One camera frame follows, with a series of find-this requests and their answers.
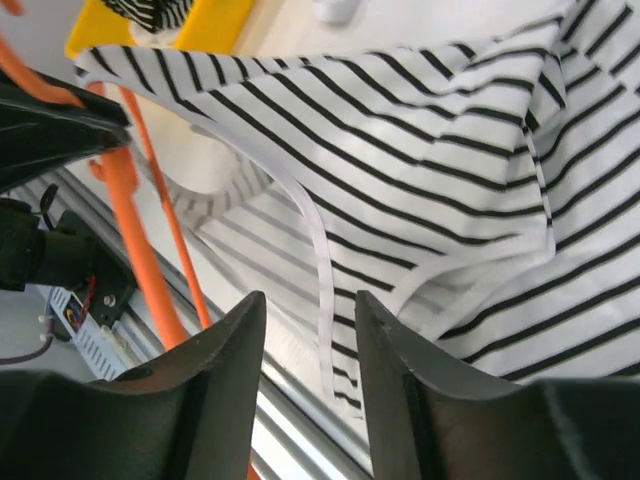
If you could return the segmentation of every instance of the yellow box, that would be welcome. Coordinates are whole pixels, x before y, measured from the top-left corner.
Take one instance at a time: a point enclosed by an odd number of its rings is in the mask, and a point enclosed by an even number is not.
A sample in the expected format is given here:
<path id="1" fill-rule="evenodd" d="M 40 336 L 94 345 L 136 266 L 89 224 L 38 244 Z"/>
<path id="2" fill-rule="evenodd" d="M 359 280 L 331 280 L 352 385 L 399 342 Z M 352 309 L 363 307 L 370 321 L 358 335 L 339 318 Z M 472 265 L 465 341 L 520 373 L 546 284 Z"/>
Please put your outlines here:
<path id="1" fill-rule="evenodd" d="M 255 0 L 196 0 L 174 44 L 180 50 L 231 53 Z M 101 0 L 87 0 L 65 45 L 72 60 L 98 45 L 135 45 L 129 21 Z"/>

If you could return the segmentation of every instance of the striped fabric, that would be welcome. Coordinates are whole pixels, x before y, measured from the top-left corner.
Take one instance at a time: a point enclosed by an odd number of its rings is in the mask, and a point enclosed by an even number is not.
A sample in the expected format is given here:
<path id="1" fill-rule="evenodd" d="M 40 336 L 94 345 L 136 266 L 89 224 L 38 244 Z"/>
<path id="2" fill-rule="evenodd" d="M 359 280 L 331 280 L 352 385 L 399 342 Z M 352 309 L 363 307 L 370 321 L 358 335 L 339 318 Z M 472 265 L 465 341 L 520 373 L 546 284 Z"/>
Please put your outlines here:
<path id="1" fill-rule="evenodd" d="M 191 225 L 317 348 L 327 393 L 358 415 L 359 289 L 512 381 L 640 373 L 639 55 L 631 8 L 588 0 L 429 49 L 283 60 L 102 47 L 78 71 L 164 105 L 273 179 Z"/>
<path id="2" fill-rule="evenodd" d="M 102 0 L 118 15 L 151 33 L 181 27 L 194 0 Z"/>

